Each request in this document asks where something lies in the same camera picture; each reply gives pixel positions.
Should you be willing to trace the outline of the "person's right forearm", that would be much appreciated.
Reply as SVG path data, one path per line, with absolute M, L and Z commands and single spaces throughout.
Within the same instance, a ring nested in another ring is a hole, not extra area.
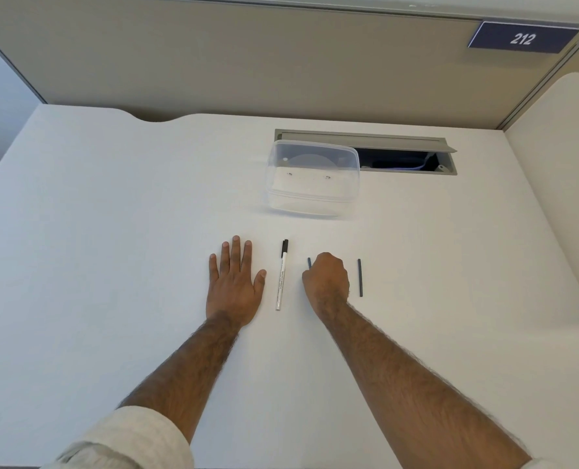
M 309 299 L 403 469 L 522 469 L 532 457 L 343 298 Z

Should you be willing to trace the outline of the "dark blue sign plate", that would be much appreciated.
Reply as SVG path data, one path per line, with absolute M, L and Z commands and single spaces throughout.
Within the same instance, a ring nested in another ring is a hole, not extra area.
M 483 21 L 467 47 L 558 54 L 578 33 L 577 26 Z

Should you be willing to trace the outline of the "clear plastic container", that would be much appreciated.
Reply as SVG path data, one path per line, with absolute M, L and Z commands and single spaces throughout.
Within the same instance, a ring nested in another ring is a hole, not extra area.
M 335 144 L 277 140 L 266 166 L 265 189 L 275 210 L 345 215 L 360 195 L 359 154 Z

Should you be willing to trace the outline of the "white rolled shirt sleeve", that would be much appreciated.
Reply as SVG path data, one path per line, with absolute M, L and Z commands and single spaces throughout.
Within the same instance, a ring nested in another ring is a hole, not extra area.
M 194 469 L 194 458 L 171 420 L 155 410 L 125 406 L 40 469 Z

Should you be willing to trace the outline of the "person's left hand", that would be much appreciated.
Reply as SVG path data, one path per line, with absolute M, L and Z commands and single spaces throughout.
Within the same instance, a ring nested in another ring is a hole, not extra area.
M 253 244 L 247 240 L 241 243 L 241 269 L 230 272 L 231 243 L 223 242 L 217 257 L 219 279 L 209 284 L 206 299 L 207 320 L 226 319 L 231 327 L 240 331 L 253 320 L 262 301 L 253 289 L 255 275 L 252 272 Z

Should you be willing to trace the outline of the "white marker pen black cap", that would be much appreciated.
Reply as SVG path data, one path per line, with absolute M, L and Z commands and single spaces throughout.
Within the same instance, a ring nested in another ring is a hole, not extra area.
M 280 311 L 282 307 L 282 299 L 283 299 L 283 289 L 285 283 L 285 272 L 286 272 L 286 261 L 288 255 L 288 244 L 289 239 L 284 239 L 282 248 L 281 248 L 281 267 L 279 272 L 279 281 L 278 281 L 278 291 L 276 297 L 276 306 L 275 310 Z

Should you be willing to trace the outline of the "person's right hand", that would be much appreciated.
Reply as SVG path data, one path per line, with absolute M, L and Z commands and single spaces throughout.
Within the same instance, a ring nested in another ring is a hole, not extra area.
M 326 314 L 347 304 L 348 273 L 343 261 L 329 252 L 321 252 L 310 268 L 313 273 L 311 292 L 305 292 L 313 311 Z

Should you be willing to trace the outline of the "person's left forearm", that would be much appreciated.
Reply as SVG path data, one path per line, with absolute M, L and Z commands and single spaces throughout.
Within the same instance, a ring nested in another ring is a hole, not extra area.
M 228 312 L 207 318 L 119 408 L 153 410 L 171 421 L 191 443 L 215 383 L 243 324 Z

